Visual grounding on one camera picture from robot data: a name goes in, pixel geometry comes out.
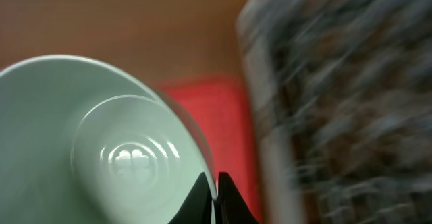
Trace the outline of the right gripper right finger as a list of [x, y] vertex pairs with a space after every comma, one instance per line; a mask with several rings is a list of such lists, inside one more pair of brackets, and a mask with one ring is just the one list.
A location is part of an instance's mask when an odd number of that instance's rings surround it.
[[217, 187], [216, 224], [259, 224], [247, 207], [229, 173], [219, 173]]

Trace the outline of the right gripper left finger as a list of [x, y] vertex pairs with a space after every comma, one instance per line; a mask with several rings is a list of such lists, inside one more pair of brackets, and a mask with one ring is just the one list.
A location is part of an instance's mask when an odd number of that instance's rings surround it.
[[206, 175], [201, 173], [169, 224], [210, 224], [212, 201]]

